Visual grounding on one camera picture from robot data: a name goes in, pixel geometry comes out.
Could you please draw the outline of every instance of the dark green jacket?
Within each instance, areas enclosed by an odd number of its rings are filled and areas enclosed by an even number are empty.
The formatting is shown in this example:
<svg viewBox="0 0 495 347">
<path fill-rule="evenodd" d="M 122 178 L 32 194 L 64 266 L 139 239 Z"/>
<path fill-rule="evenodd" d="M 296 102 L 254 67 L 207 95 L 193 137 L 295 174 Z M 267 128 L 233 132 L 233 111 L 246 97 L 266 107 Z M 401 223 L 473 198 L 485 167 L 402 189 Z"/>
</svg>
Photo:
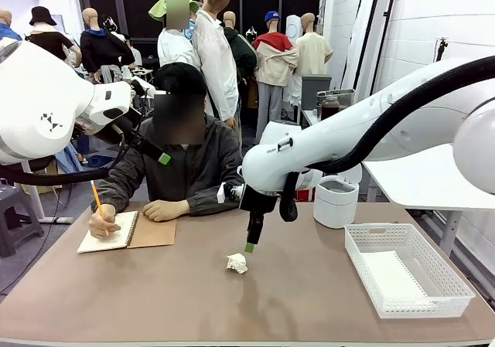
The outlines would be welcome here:
<svg viewBox="0 0 495 347">
<path fill-rule="evenodd" d="M 204 143 L 190 145 L 163 145 L 154 135 L 151 119 L 141 126 L 141 133 L 161 145 L 172 157 L 167 165 L 159 164 L 148 156 L 129 149 L 122 160 L 110 170 L 110 176 L 98 185 L 102 204 L 107 203 L 122 212 L 129 199 L 146 177 L 149 200 L 178 202 L 186 199 L 191 216 L 201 216 L 237 208 L 238 202 L 217 202 L 217 191 L 222 182 L 232 185 L 243 183 L 237 173 L 242 164 L 239 142 L 224 122 L 205 116 Z"/>
<path fill-rule="evenodd" d="M 232 56 L 242 78 L 248 80 L 256 69 L 254 47 L 236 29 L 224 27 L 224 34 L 230 44 Z"/>
</svg>

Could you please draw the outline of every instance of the blue cap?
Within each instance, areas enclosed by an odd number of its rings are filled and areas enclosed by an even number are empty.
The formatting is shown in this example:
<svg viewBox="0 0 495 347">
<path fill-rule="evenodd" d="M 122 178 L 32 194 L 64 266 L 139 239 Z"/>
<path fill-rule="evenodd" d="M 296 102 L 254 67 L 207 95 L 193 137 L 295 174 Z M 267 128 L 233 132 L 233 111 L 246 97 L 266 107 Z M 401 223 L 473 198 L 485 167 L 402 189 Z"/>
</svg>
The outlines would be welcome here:
<svg viewBox="0 0 495 347">
<path fill-rule="evenodd" d="M 279 20 L 279 19 L 280 19 L 280 14 L 278 12 L 270 11 L 265 16 L 265 24 L 270 20 Z"/>
</svg>

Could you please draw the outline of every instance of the plastic stool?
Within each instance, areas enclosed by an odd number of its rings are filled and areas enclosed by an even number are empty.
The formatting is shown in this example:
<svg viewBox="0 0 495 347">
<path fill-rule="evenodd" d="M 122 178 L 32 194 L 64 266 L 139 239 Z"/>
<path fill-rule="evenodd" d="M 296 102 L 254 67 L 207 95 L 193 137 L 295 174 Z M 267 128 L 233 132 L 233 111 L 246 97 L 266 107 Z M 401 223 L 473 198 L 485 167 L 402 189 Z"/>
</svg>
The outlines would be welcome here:
<svg viewBox="0 0 495 347">
<path fill-rule="evenodd" d="M 21 204 L 29 214 L 31 222 L 21 229 L 15 230 L 13 235 L 7 229 L 5 211 L 16 203 Z M 20 189 L 10 185 L 0 185 L 0 257 L 10 257 L 15 254 L 14 244 L 28 236 L 37 234 L 43 236 L 43 228 L 39 224 L 27 195 Z"/>
</svg>

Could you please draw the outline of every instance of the orange pencil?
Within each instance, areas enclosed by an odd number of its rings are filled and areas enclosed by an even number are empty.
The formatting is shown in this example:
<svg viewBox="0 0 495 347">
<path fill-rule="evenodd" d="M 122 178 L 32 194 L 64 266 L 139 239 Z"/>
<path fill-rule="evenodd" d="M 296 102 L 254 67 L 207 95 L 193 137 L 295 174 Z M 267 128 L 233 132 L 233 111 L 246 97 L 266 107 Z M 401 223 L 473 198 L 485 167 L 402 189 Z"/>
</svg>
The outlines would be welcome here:
<svg viewBox="0 0 495 347">
<path fill-rule="evenodd" d="M 98 196 L 98 192 L 96 191 L 96 186 L 94 185 L 93 180 L 91 180 L 91 187 L 93 188 L 94 199 L 96 200 L 96 203 L 98 205 L 98 210 L 100 211 L 100 216 L 101 216 L 101 218 L 104 218 L 105 213 L 103 213 L 103 209 L 101 208 L 100 197 Z"/>
</svg>

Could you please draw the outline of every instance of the hand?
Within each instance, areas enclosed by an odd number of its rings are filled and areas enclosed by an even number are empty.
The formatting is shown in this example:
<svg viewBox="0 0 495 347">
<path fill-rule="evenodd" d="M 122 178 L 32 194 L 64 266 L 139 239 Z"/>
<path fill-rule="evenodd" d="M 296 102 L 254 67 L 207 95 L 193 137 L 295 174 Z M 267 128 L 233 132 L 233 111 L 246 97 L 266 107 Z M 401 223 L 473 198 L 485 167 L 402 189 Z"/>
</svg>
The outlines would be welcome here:
<svg viewBox="0 0 495 347">
<path fill-rule="evenodd" d="M 101 81 L 100 81 L 100 73 L 99 72 L 94 73 L 93 74 L 93 78 L 96 81 L 96 83 L 101 83 Z"/>
<path fill-rule="evenodd" d="M 187 200 L 180 202 L 166 202 L 164 200 L 155 200 L 143 208 L 142 212 L 149 219 L 160 222 L 170 221 L 184 214 L 189 214 L 189 203 Z"/>
<path fill-rule="evenodd" d="M 233 117 L 229 117 L 228 119 L 224 120 L 224 123 L 229 128 L 232 128 L 232 129 L 234 129 L 235 128 L 235 124 L 237 124 L 236 121 L 235 121 L 235 119 Z"/>
<path fill-rule="evenodd" d="M 121 227 L 115 223 L 115 208 L 110 204 L 102 204 L 104 216 L 100 215 L 100 210 L 97 209 L 90 218 L 89 226 L 90 233 L 97 239 L 104 239 L 115 231 L 119 231 Z"/>
</svg>

